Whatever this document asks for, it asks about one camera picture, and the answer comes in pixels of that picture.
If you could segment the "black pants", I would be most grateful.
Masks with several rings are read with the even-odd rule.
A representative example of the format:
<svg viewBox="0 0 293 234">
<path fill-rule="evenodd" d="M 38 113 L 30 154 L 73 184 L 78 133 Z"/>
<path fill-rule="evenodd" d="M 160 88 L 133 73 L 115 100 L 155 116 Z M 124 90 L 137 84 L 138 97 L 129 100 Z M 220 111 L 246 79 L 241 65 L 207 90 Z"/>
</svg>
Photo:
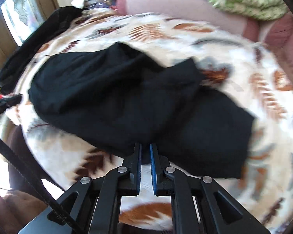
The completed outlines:
<svg viewBox="0 0 293 234">
<path fill-rule="evenodd" d="M 191 175 L 238 179 L 254 117 L 204 78 L 193 59 L 164 68 L 115 43 L 51 56 L 28 94 L 43 121 L 111 154 L 155 144 Z"/>
</svg>

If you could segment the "leaf pattern fleece blanket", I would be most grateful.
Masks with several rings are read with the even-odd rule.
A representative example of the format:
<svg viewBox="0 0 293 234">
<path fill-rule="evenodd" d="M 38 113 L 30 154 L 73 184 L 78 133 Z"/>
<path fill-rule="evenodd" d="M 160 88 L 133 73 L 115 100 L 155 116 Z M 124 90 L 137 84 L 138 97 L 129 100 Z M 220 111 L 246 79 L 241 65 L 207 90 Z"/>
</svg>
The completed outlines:
<svg viewBox="0 0 293 234">
<path fill-rule="evenodd" d="M 193 59 L 203 86 L 227 95 L 254 117 L 241 177 L 214 178 L 271 233 L 293 217 L 293 87 L 275 55 L 259 43 L 206 22 L 158 13 L 121 16 L 111 9 L 85 10 L 48 41 L 26 66 L 13 92 L 22 101 L 7 116 L 22 127 L 30 151 L 62 188 L 78 178 L 96 178 L 124 157 L 95 147 L 45 121 L 29 99 L 34 75 L 51 57 L 96 52 L 124 43 L 168 68 Z"/>
</svg>

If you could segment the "stained glass window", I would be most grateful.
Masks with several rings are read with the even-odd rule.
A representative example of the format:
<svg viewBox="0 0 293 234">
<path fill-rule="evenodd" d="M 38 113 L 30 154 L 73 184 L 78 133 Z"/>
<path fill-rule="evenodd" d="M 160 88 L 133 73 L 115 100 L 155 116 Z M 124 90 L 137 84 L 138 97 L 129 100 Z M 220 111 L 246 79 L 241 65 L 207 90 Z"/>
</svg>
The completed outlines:
<svg viewBox="0 0 293 234">
<path fill-rule="evenodd" d="M 44 22 L 36 0 L 6 0 L 1 11 L 19 47 Z"/>
</svg>

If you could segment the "black garment at bed edge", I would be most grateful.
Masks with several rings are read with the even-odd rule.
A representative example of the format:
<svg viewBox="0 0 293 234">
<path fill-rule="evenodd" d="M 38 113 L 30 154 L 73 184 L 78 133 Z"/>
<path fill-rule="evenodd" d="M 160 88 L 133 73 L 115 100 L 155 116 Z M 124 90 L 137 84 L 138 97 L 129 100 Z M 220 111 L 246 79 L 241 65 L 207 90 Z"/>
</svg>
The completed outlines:
<svg viewBox="0 0 293 234">
<path fill-rule="evenodd" d="M 55 10 L 50 17 L 7 59 L 0 70 L 0 93 L 11 93 L 28 63 L 38 50 L 56 36 L 65 32 L 71 22 L 80 17 L 83 9 L 67 6 Z"/>
</svg>

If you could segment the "pink quilted bedsheet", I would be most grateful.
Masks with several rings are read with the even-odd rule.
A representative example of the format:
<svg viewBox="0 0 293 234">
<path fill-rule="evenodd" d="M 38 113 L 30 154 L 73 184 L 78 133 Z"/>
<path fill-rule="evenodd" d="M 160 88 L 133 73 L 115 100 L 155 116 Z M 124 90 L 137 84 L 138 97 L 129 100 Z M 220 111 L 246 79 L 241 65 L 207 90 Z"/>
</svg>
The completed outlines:
<svg viewBox="0 0 293 234">
<path fill-rule="evenodd" d="M 293 83 L 293 15 L 287 13 L 274 21 L 257 21 L 241 15 L 221 12 L 206 0 L 116 0 L 120 14 L 162 13 L 173 18 L 207 21 L 251 41 L 268 44 Z"/>
</svg>

